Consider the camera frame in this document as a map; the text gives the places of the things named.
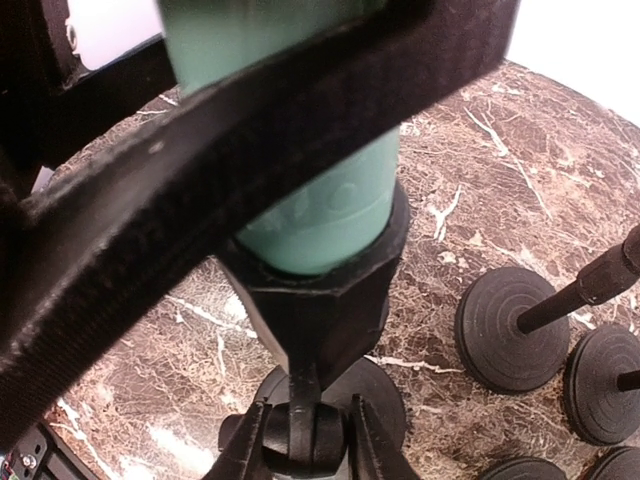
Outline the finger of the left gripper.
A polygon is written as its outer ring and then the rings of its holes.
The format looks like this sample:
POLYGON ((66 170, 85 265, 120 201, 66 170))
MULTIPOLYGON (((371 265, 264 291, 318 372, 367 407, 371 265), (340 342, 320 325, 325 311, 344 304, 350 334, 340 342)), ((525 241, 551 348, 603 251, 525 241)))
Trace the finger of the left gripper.
POLYGON ((354 395, 350 404, 349 478, 419 480, 384 429, 373 406, 360 395, 354 395))
POLYGON ((272 474, 263 458, 263 437, 272 406, 256 401, 243 415, 227 421, 230 433, 218 459, 204 476, 205 480, 268 480, 272 474))

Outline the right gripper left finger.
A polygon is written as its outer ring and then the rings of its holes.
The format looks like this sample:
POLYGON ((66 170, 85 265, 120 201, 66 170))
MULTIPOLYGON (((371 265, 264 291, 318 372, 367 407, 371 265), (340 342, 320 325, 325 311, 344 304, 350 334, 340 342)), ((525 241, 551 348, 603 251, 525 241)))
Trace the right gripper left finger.
POLYGON ((89 71, 68 16, 64 1, 1 4, 1 151, 16 170, 59 166, 176 84, 159 35, 89 71))

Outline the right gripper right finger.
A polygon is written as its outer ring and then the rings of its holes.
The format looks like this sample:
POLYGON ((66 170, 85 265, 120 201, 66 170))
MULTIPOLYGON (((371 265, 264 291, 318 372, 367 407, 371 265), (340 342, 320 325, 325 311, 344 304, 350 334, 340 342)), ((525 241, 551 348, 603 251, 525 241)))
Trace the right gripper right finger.
POLYGON ((393 1, 186 99, 24 202, 1 283, 11 449, 254 217, 502 60, 514 1, 393 1))

